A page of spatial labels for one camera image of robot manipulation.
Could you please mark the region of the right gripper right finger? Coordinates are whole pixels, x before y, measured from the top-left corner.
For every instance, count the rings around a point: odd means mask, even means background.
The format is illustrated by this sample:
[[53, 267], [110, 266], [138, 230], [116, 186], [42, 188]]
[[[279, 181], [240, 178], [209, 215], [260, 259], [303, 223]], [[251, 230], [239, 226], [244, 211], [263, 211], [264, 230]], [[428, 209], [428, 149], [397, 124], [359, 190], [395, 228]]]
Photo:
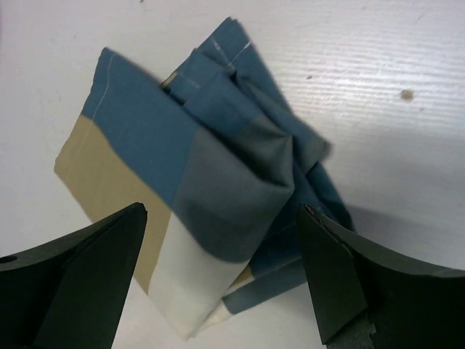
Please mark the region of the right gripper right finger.
[[405, 256], [308, 206], [302, 261], [327, 348], [462, 348], [464, 272]]

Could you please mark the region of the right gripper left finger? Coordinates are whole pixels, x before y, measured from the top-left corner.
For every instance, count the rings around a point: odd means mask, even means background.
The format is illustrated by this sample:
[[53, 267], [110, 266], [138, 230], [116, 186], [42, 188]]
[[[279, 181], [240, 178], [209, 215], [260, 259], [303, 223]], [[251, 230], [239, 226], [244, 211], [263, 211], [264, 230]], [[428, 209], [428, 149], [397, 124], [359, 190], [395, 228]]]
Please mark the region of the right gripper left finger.
[[141, 203], [1, 258], [2, 348], [111, 348], [142, 246]]

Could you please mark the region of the blue beige white cloth napkin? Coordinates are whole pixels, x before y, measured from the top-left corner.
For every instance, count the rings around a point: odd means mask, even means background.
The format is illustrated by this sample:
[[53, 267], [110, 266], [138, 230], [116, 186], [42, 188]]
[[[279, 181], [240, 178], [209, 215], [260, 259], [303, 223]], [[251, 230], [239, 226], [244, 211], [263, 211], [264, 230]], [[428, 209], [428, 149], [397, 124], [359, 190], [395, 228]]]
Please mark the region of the blue beige white cloth napkin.
[[301, 205], [352, 228], [329, 150], [227, 18], [163, 82], [103, 49], [54, 170], [91, 220], [145, 205], [134, 276], [189, 339], [305, 282]]

